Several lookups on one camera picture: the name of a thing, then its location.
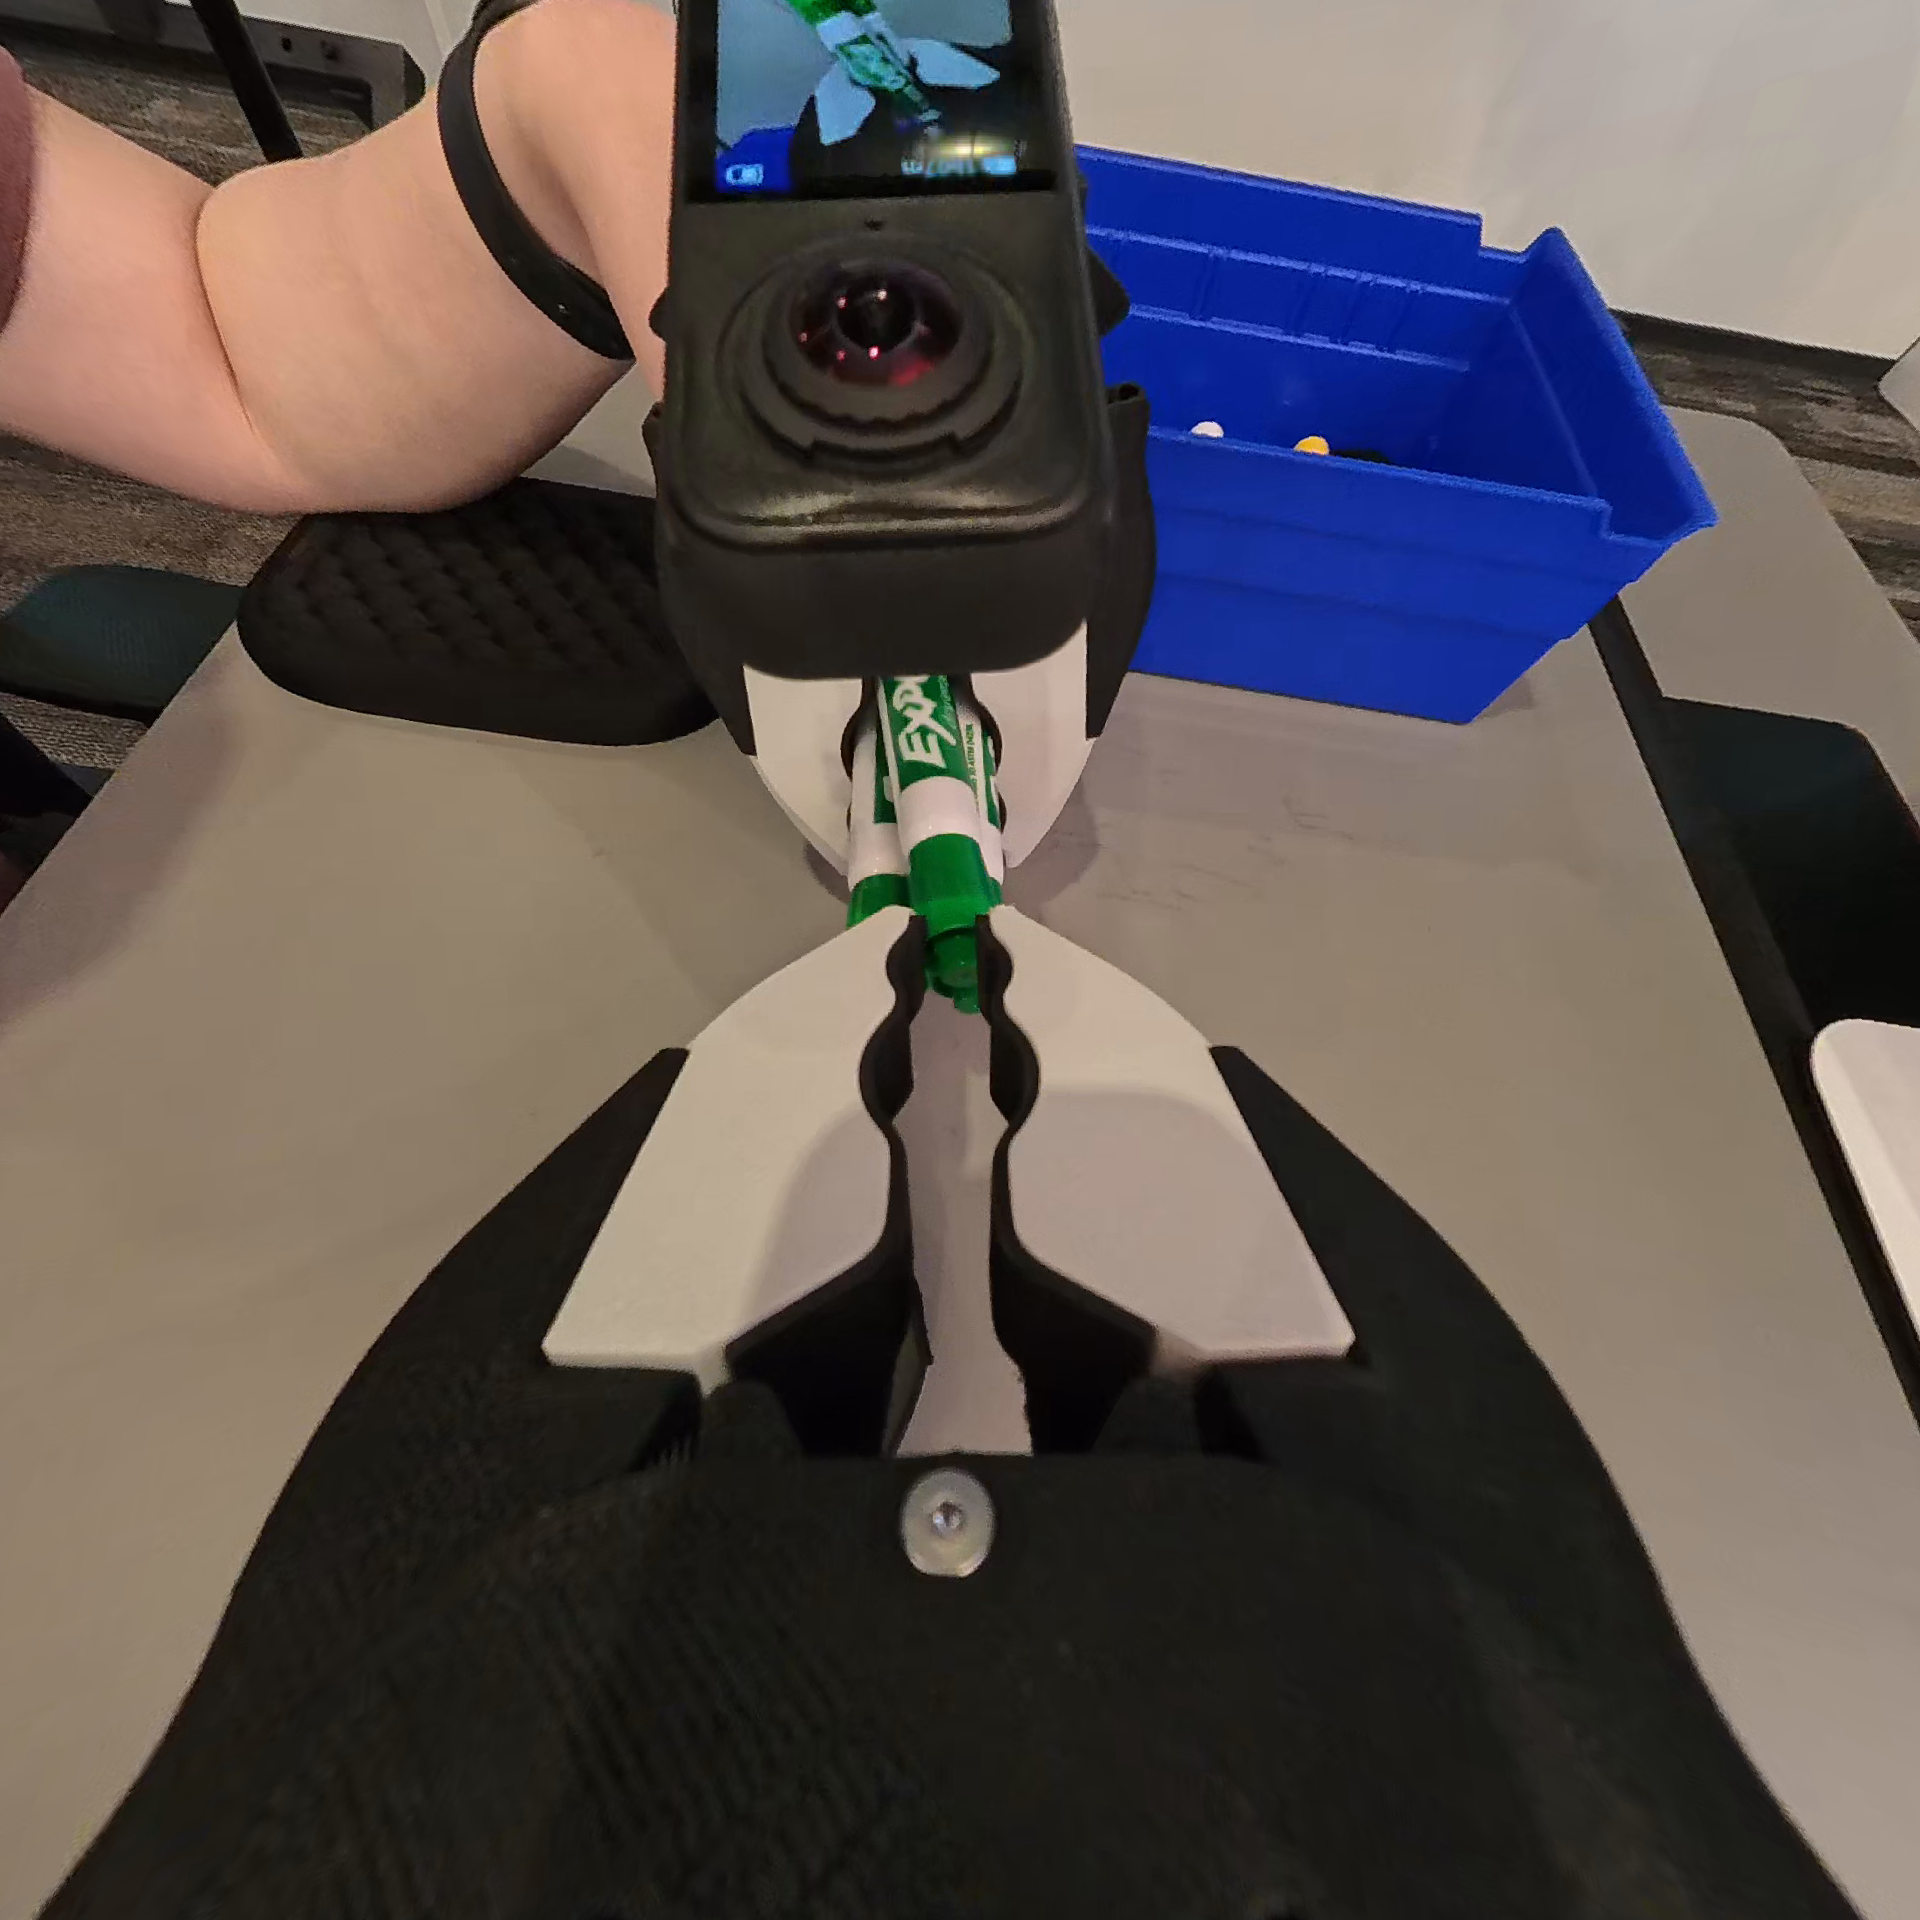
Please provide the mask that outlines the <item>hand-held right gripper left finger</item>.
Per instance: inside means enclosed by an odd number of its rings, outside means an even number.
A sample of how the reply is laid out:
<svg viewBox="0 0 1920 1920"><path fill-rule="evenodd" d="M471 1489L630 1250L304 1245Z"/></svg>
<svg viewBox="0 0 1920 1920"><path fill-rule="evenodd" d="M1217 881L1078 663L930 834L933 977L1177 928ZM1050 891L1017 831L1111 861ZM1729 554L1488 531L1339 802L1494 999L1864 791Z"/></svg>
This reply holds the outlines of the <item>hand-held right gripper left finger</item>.
<svg viewBox="0 0 1920 1920"><path fill-rule="evenodd" d="M905 1145L922 925L883 909L763 979L673 1072L544 1358L765 1385L819 1455L881 1455L922 1374Z"/></svg>

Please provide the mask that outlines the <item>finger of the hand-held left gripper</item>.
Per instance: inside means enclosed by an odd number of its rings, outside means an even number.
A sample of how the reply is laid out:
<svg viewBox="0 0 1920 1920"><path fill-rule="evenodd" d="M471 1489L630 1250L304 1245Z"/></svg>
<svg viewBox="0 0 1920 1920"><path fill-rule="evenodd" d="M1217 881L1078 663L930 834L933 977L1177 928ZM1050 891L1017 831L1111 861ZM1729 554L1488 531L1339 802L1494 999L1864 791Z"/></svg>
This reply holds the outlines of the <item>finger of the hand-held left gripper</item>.
<svg viewBox="0 0 1920 1920"><path fill-rule="evenodd" d="M1091 753L1087 629L1041 662L985 672L981 715L997 738L999 840L1002 864L1014 869L1055 826Z"/></svg>
<svg viewBox="0 0 1920 1920"><path fill-rule="evenodd" d="M835 872L847 872L851 749L862 680L782 680L741 671L751 720L751 762L790 824Z"/></svg>

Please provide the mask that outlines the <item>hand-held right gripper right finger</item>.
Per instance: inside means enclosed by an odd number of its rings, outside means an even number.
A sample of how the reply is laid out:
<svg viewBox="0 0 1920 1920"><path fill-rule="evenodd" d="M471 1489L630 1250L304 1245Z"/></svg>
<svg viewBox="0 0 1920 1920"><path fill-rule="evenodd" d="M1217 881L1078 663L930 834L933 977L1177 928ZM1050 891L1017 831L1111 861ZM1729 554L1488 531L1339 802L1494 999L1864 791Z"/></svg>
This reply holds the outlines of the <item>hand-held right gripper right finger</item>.
<svg viewBox="0 0 1920 1920"><path fill-rule="evenodd" d="M1355 1334L1199 1029L1065 936L978 927L992 1328L1037 1455L1089 1453L1128 1387L1344 1360Z"/></svg>

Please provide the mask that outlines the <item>blue plastic bin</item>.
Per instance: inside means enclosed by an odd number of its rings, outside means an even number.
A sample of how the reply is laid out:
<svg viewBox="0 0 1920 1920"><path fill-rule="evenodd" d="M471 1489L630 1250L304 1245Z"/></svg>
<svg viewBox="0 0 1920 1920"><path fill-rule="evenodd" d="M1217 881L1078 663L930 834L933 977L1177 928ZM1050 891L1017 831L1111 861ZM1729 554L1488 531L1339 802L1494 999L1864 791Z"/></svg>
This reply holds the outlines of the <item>blue plastic bin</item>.
<svg viewBox="0 0 1920 1920"><path fill-rule="evenodd" d="M1138 672L1464 725L1713 526L1560 231L1513 253L1464 210L1078 163L1130 297L1109 381L1149 407Z"/></svg>

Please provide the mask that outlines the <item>person's left forearm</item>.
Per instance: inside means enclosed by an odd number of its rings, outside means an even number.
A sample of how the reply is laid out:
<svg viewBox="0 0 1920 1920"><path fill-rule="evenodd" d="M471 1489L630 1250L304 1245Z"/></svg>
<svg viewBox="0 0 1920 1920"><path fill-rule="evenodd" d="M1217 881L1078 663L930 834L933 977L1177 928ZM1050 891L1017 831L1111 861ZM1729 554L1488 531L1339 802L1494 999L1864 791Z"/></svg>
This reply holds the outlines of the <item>person's left forearm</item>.
<svg viewBox="0 0 1920 1920"><path fill-rule="evenodd" d="M539 463L618 381L482 250L433 101L210 187L5 55L5 435L237 512L427 512Z"/></svg>

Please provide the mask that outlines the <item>person's left hand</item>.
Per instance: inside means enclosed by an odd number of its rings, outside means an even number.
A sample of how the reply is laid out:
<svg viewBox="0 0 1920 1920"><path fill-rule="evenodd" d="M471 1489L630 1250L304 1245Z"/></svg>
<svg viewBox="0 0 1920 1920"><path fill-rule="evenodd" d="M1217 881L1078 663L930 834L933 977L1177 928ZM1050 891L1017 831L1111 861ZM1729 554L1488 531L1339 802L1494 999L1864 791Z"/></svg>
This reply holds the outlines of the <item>person's left hand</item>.
<svg viewBox="0 0 1920 1920"><path fill-rule="evenodd" d="M635 346L664 289L675 21L658 5L539 3L499 26L519 208L597 282Z"/></svg>

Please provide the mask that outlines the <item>black wristband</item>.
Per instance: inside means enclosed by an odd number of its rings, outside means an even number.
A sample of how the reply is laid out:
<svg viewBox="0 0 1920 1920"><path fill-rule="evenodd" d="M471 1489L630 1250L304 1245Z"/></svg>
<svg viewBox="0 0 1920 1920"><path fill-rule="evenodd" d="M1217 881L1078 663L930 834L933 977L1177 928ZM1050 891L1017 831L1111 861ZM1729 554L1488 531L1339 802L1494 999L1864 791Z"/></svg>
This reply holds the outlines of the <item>black wristband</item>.
<svg viewBox="0 0 1920 1920"><path fill-rule="evenodd" d="M435 130L451 192L482 250L504 282L576 346L627 369L633 346L608 291L545 245L496 169L475 98L475 59L485 40L529 3L480 3L447 51L435 81Z"/></svg>

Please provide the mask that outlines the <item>dark teal chair seat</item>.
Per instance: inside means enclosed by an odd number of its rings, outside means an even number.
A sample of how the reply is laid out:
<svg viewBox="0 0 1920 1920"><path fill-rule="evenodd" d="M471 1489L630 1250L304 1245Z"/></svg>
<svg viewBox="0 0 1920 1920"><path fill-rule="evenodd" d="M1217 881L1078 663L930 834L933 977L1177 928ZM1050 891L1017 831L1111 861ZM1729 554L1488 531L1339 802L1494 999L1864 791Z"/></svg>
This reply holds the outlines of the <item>dark teal chair seat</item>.
<svg viewBox="0 0 1920 1920"><path fill-rule="evenodd" d="M232 626L242 590L154 570L61 567L2 614L2 691L150 722Z"/></svg>

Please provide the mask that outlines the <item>white stand base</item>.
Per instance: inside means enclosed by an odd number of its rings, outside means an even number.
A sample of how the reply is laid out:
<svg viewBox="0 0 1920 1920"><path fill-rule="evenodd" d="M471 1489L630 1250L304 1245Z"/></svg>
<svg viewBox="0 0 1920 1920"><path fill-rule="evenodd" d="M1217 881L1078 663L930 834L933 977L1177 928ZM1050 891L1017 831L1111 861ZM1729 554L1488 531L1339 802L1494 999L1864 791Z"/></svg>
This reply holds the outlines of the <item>white stand base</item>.
<svg viewBox="0 0 1920 1920"><path fill-rule="evenodd" d="M1859 1192L1907 1321L1918 1323L1918 1031L1840 1021L1810 1053L1815 1090Z"/></svg>

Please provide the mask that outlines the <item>black desk frame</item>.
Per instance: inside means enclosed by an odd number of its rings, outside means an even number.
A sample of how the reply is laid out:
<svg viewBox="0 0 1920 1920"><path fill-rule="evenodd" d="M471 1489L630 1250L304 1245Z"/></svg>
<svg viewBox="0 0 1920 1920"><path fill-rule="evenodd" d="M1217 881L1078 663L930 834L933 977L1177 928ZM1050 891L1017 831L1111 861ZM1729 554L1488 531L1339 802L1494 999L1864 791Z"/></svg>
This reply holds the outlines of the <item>black desk frame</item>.
<svg viewBox="0 0 1920 1920"><path fill-rule="evenodd" d="M424 77L411 55L383 40L368 40L294 24L242 17L235 3L189 3L189 15L263 160L296 160L301 144L275 81L304 81L341 91L383 128L421 105Z"/></svg>

